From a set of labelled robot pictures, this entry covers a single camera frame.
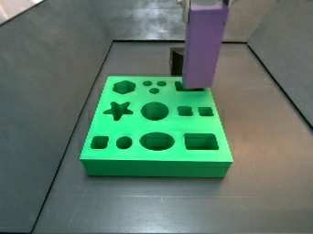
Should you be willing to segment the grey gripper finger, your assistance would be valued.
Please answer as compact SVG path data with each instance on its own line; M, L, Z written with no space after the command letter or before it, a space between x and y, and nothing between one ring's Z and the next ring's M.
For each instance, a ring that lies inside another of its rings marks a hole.
M177 0L177 3L182 7L182 21L187 23L190 21L191 0Z
M233 5L237 0L222 0L226 5Z

